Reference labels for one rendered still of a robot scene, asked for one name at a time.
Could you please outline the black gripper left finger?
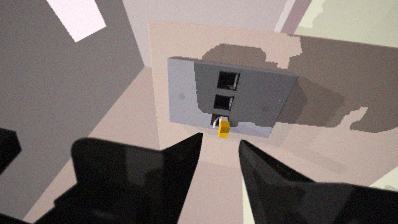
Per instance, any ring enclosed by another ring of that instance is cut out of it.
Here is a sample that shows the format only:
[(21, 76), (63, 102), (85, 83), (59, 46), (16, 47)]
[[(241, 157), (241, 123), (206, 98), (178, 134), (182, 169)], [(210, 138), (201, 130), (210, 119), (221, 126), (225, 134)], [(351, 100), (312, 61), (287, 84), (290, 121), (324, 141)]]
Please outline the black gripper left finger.
[(177, 224), (201, 151), (203, 133), (163, 150), (82, 137), (70, 152), (81, 179), (147, 194), (150, 224)]

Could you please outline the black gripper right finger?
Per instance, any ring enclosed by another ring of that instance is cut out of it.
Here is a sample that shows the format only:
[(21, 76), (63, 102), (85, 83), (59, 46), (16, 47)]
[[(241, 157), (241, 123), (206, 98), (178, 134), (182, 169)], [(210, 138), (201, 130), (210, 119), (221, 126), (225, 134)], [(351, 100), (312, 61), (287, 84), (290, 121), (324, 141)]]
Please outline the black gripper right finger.
[(255, 224), (398, 224), (396, 191), (316, 182), (246, 140), (238, 152)]

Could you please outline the beige panel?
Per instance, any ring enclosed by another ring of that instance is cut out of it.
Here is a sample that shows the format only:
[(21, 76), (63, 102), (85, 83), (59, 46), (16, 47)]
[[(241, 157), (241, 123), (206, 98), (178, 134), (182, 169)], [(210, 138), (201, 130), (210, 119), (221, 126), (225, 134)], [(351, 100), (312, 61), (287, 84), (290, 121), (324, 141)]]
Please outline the beige panel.
[[(398, 167), (398, 47), (148, 20), (160, 150), (240, 167), (246, 140), (316, 182), (370, 186)], [(219, 119), (227, 117), (227, 138)]]

